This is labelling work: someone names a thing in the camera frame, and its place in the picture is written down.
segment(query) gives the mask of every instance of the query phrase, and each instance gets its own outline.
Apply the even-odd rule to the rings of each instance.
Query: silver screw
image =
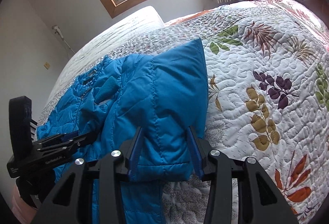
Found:
[[[76,165],[82,165],[85,161],[83,160],[83,158],[78,158],[74,162]]]
[[[248,162],[249,164],[255,164],[255,163],[256,163],[256,159],[253,158],[253,157],[248,157],[248,158],[247,158],[247,162]]]
[[[114,150],[114,151],[111,153],[111,155],[112,155],[113,157],[118,157],[118,156],[121,155],[121,152],[120,152],[119,150]]]
[[[214,149],[214,150],[211,150],[211,151],[210,151],[210,154],[211,154],[212,156],[219,156],[219,155],[220,155],[220,151]]]

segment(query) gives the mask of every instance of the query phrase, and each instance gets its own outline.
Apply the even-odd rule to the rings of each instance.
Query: white quilted bedspread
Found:
[[[159,54],[201,37],[209,79],[205,138],[230,158],[254,156],[299,222],[307,223],[329,192],[328,35],[302,5],[266,0],[222,6],[107,53],[113,58]],[[69,85],[53,94],[40,124]],[[167,223],[203,223],[209,187],[195,175],[188,182],[166,183]],[[237,223],[236,181],[233,190],[232,222]]]

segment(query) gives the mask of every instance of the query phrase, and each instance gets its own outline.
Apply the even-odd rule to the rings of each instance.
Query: orange leaf print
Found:
[[[307,179],[308,175],[310,174],[310,169],[306,170],[297,180],[297,182],[293,185],[293,187],[297,187],[299,184],[301,184],[304,180]]]
[[[282,182],[281,182],[281,176],[280,176],[280,172],[279,170],[275,169],[275,176],[274,176],[275,182],[276,182],[276,186],[282,190]]]
[[[309,197],[310,193],[310,187],[304,187],[302,189],[299,189],[298,191],[295,191],[293,194],[288,195],[287,198],[292,202],[300,203],[304,201],[307,197]]]
[[[306,156],[304,155],[303,158],[299,161],[295,169],[293,170],[291,177],[290,177],[290,183],[289,186],[298,178],[299,174],[302,173],[305,163],[306,163]]]
[[[298,215],[297,211],[295,209],[293,209],[292,207],[290,207],[291,211],[293,212],[294,215]]]

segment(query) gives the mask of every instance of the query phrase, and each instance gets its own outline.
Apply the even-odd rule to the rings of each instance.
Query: wall socket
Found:
[[[47,62],[45,62],[45,64],[43,65],[45,68],[47,68],[47,69],[49,69],[50,68],[50,65],[47,63]]]

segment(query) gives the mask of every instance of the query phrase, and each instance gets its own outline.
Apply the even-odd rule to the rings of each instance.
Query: blue jacket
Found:
[[[39,139],[79,131],[99,132],[73,159],[98,160],[145,131],[138,168],[121,191],[127,224],[165,223],[162,181],[186,181],[193,171],[184,136],[194,126],[202,138],[208,106],[208,79],[200,39],[157,56],[132,54],[103,61],[75,79],[59,100]],[[70,164],[55,168],[56,179]],[[98,222],[94,184],[93,223]]]

